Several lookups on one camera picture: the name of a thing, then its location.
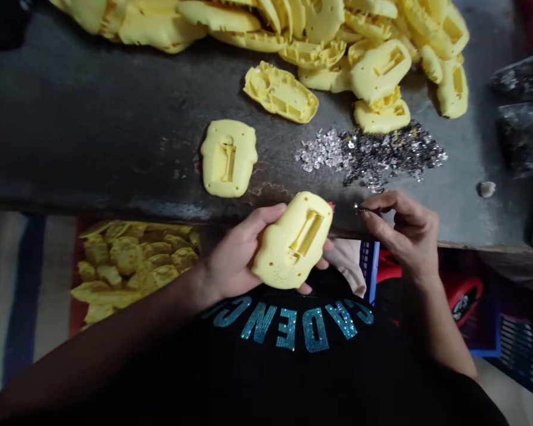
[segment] table surface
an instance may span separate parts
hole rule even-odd
[[[533,178],[512,180],[506,171],[495,127],[502,100],[486,87],[495,70],[525,56],[521,23],[512,0],[455,3],[471,34],[468,113],[439,117],[423,74],[405,77],[412,117],[448,160],[421,182],[397,178],[387,189],[438,211],[442,245],[530,251]],[[243,93],[246,71],[261,60],[296,72],[276,54],[209,37],[177,56],[115,45],[39,7],[23,47],[0,52],[0,208],[228,224],[309,190],[336,204],[335,235],[367,237],[353,204],[369,191],[344,188],[343,172],[328,167],[306,173],[293,159],[321,128],[353,128],[353,94],[316,92],[316,116],[295,124]],[[258,139],[259,162],[239,199],[210,196],[201,184],[199,148],[208,123],[223,118],[254,127]],[[477,194],[485,180],[497,184],[489,199]]]

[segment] black t-shirt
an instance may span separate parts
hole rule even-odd
[[[469,377],[419,355],[335,269],[265,285],[146,350],[64,424],[506,425]]]

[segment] hand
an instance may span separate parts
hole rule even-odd
[[[206,260],[208,285],[214,286],[219,297],[229,298],[245,294],[257,287],[262,281],[251,272],[251,260],[258,246],[258,235],[282,216],[286,204],[263,207],[255,210],[247,219],[235,226],[213,250]],[[326,240],[324,250],[330,250],[333,244]],[[322,258],[316,264],[318,269],[326,269],[328,262]],[[311,287],[304,283],[298,289],[301,294],[309,294]]]
[[[403,276],[417,285],[438,281],[438,214],[421,206],[403,192],[385,192],[361,204],[370,210],[394,209],[391,228],[373,212],[362,214],[367,229],[395,256]]]

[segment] striped cloth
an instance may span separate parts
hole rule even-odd
[[[69,332],[76,219],[0,214],[0,390]]]

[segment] pile of screws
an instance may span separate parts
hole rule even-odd
[[[383,192],[389,178],[401,174],[420,182],[425,169],[442,166],[448,158],[415,120],[388,134],[364,134],[359,129],[338,133],[331,129],[303,145],[294,160],[302,161],[304,171],[310,173],[323,164],[336,171],[345,169],[344,186],[360,179],[359,184],[372,192]]]

